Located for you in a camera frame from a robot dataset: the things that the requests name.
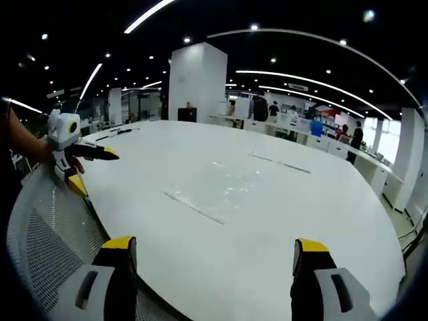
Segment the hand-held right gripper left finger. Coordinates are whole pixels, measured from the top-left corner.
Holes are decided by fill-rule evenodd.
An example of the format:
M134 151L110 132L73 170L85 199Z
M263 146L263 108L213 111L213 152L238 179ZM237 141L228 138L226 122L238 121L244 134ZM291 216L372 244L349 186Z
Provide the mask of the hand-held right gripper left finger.
M59 287L49 319L134 320L136 297L136 238L110 239Z

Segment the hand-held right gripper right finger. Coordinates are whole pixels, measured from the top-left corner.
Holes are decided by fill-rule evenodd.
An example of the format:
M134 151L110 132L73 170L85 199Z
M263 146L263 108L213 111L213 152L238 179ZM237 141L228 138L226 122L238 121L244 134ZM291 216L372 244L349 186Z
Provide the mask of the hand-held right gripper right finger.
M378 319L369 292L322 243L295 240L292 276L292 320Z

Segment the person's left hand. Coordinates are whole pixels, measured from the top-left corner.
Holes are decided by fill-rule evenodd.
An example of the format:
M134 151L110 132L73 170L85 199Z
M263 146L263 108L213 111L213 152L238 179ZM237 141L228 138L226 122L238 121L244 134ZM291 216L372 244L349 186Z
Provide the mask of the person's left hand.
M36 138L31 148L31 155L39 163L51 163L54 161L51 146L44 140ZM85 170L81 162L72 155L66 154L66 160L70 166L76 168L79 173L84 174Z

